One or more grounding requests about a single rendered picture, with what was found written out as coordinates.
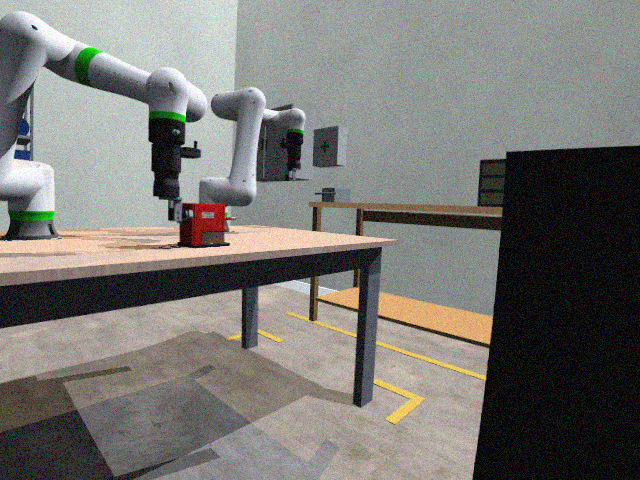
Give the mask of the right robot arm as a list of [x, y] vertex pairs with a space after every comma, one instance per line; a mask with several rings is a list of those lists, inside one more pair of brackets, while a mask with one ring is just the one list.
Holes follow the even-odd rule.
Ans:
[[186, 124], [199, 121], [207, 111], [203, 92], [173, 68], [150, 74], [62, 35], [32, 14], [6, 14], [0, 20], [0, 201], [8, 201], [5, 238], [11, 240], [58, 238], [52, 167], [14, 159], [22, 117], [41, 67], [149, 104], [149, 119]]

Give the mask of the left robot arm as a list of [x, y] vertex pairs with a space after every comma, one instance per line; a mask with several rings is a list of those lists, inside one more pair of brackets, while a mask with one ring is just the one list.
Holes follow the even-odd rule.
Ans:
[[228, 206], [247, 206], [255, 199], [260, 126], [303, 134], [305, 114], [302, 110], [273, 111], [265, 109], [265, 105], [263, 93], [253, 87], [220, 92], [211, 100], [212, 112], [217, 117], [237, 121], [236, 142], [230, 176], [201, 179], [199, 203], [225, 204], [225, 217]]

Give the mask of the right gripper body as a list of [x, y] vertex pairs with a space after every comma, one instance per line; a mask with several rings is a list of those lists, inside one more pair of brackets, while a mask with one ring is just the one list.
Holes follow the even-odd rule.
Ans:
[[169, 118], [149, 119], [148, 141], [153, 143], [153, 196], [179, 197], [181, 158], [201, 158], [197, 141], [194, 141], [194, 148], [180, 146], [185, 144], [185, 123]]

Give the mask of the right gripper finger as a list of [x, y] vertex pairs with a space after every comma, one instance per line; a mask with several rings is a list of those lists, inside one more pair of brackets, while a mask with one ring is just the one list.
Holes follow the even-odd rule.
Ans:
[[[159, 196], [159, 199], [164, 200], [164, 197]], [[168, 221], [173, 221], [173, 200], [168, 200]]]
[[166, 197], [165, 200], [173, 200], [173, 221], [182, 221], [182, 200], [183, 197]]

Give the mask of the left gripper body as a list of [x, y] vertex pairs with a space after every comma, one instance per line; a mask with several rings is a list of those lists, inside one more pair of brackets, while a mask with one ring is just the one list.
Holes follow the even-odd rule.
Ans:
[[[288, 149], [287, 169], [301, 169], [301, 145], [303, 144], [303, 134], [298, 132], [287, 133], [287, 142], [280, 143], [281, 148]], [[288, 147], [288, 148], [287, 148]], [[290, 147], [290, 148], [289, 148]]]

